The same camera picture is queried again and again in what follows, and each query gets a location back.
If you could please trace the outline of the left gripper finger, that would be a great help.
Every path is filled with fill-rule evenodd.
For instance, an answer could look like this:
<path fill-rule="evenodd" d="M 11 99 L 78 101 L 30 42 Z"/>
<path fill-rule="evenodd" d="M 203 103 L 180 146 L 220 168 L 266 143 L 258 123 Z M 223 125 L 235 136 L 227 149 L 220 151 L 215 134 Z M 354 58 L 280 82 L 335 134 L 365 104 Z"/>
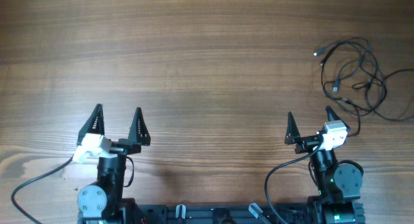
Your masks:
<path fill-rule="evenodd" d="M 88 120 L 78 132 L 77 145 L 82 144 L 82 140 L 85 138 L 87 133 L 105 135 L 103 113 L 103 105 L 97 104 Z"/>
<path fill-rule="evenodd" d="M 128 141 L 133 144 L 149 146 L 151 137 L 144 122 L 142 109 L 137 107 L 129 130 Z"/>

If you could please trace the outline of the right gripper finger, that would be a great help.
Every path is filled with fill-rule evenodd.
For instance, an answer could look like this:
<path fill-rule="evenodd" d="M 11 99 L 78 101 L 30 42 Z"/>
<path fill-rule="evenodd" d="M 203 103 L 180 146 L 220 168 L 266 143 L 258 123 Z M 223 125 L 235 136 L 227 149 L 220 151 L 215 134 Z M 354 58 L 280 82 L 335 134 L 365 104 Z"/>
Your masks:
<path fill-rule="evenodd" d="M 287 119 L 287 131 L 285 134 L 285 144 L 297 144 L 301 139 L 300 132 L 294 120 L 294 116 L 291 111 L 288 112 Z"/>
<path fill-rule="evenodd" d="M 335 111 L 332 109 L 331 106 L 326 106 L 325 108 L 327 113 L 327 119 L 329 122 L 341 120 L 343 124 L 345 125 L 347 130 L 350 130 L 350 127 L 335 113 Z"/>

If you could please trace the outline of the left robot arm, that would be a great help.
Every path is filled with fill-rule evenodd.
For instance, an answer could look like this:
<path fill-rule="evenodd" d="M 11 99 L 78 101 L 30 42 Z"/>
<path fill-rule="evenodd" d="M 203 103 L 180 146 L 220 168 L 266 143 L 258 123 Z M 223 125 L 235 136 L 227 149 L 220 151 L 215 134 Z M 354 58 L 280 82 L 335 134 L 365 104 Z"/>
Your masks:
<path fill-rule="evenodd" d="M 134 179 L 131 176 L 124 183 L 127 161 L 151 142 L 142 109 L 135 110 L 128 138 L 116 141 L 105 137 L 103 113 L 103 105 L 97 104 L 78 133 L 72 158 L 80 164 L 88 157 L 98 158 L 96 181 L 78 194 L 78 223 L 147 223 L 135 200 L 123 197 L 123 189 L 131 186 Z"/>

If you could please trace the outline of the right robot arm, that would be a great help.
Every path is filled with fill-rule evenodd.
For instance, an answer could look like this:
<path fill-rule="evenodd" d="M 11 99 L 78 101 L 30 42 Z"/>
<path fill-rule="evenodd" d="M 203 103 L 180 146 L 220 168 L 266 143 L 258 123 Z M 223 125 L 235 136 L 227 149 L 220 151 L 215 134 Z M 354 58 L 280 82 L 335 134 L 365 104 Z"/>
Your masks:
<path fill-rule="evenodd" d="M 288 113 L 285 144 L 294 144 L 295 153 L 309 153 L 310 170 L 318 188 L 298 206 L 287 223 L 361 224 L 366 222 L 363 204 L 358 203 L 364 175 L 363 168 L 350 160 L 338 161 L 334 149 L 342 146 L 349 126 L 329 106 L 328 121 L 315 135 L 302 137 L 292 113 Z"/>

